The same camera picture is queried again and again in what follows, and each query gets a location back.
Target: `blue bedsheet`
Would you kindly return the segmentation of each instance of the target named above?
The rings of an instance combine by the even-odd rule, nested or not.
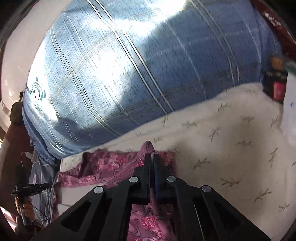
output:
[[[73,0],[36,54],[24,122],[52,164],[261,81],[280,53],[249,0]]]

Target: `bed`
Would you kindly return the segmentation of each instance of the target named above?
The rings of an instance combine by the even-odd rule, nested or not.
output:
[[[62,213],[92,188],[55,190],[59,168],[86,150],[132,152],[150,140],[175,152],[189,185],[211,185],[280,240],[295,220],[295,164],[281,107],[260,84],[273,55],[279,41],[248,0],[72,1],[26,84],[23,118],[38,152],[30,182],[53,183],[33,203],[51,220],[54,201]]]

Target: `round metal pin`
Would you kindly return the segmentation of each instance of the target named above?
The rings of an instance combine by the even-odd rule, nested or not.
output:
[[[177,179],[176,179],[176,177],[174,177],[174,176],[169,176],[169,177],[167,178],[167,180],[168,180],[170,183],[173,183],[173,182],[175,182]]]
[[[202,190],[203,190],[204,192],[210,192],[212,189],[211,189],[210,186],[203,186],[203,187],[202,187]]]
[[[139,179],[137,177],[131,177],[130,178],[131,183],[136,183],[137,181],[139,181]]]
[[[97,193],[97,194],[102,193],[103,191],[104,191],[104,189],[102,187],[96,187],[94,189],[94,192]]]

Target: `human hand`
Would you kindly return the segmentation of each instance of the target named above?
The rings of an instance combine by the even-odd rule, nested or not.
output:
[[[28,201],[29,201],[29,203],[24,203],[23,204],[22,212],[25,214],[25,216],[27,218],[29,218],[29,220],[31,222],[33,222],[35,220],[35,212],[33,210],[32,199],[29,197]],[[20,205],[19,205],[19,200],[18,200],[17,197],[15,198],[15,205],[17,207],[17,212],[20,215]]]

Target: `white wall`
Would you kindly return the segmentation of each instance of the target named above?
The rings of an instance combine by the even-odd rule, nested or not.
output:
[[[71,0],[40,0],[7,41],[3,56],[1,89],[3,103],[11,109],[25,89],[35,54],[50,26]],[[9,117],[0,106],[0,126],[7,131]]]

